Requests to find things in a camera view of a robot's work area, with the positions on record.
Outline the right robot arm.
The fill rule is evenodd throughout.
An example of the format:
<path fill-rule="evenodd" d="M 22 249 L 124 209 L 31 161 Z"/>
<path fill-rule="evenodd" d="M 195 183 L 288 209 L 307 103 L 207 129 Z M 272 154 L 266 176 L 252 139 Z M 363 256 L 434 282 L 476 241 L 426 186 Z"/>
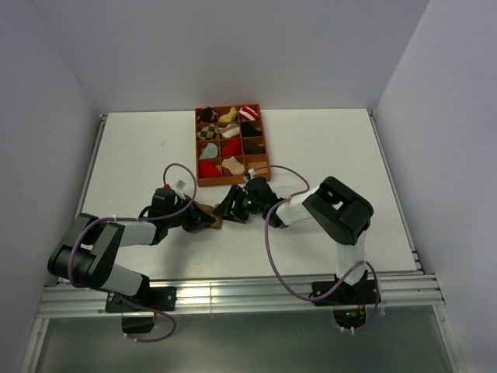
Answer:
<path fill-rule="evenodd" d="M 351 303 L 362 295 L 368 274 L 363 263 L 365 238 L 374 209 L 338 179 L 329 176 L 319 186 L 285 201 L 273 192 L 265 178 L 258 176 L 244 187 L 232 186 L 213 214 L 237 223 L 244 223 L 251 214 L 257 214 L 268 218 L 273 228 L 315 220 L 336 244 L 338 298 Z"/>

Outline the red sock with white pattern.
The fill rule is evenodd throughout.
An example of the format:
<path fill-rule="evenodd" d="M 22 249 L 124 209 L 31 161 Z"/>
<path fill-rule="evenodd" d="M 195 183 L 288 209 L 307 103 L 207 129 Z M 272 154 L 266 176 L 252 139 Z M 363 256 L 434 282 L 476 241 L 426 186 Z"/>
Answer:
<path fill-rule="evenodd" d="M 212 161 L 204 160 L 199 163 L 199 178 L 211 179 L 221 177 L 221 171 Z"/>

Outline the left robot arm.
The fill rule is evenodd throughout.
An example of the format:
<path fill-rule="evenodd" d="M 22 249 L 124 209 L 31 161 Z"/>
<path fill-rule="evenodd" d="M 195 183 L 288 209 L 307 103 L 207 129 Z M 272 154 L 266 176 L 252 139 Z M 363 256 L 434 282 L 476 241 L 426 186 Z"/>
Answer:
<path fill-rule="evenodd" d="M 123 296 L 133 310 L 158 303 L 149 277 L 116 264 L 119 248 L 155 246 L 172 228 L 193 233 L 219 225 L 212 208 L 169 187 L 158 188 L 136 218 L 98 218 L 81 213 L 71 223 L 47 262 L 47 270 L 75 287 Z"/>

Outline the beige maroon striped sock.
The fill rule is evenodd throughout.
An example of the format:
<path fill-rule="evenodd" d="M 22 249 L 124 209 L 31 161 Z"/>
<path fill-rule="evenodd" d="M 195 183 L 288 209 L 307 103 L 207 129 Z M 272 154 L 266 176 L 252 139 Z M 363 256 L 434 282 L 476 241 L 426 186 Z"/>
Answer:
<path fill-rule="evenodd" d="M 239 162 L 234 156 L 223 159 L 221 166 L 226 176 L 240 176 L 245 173 L 244 164 Z"/>

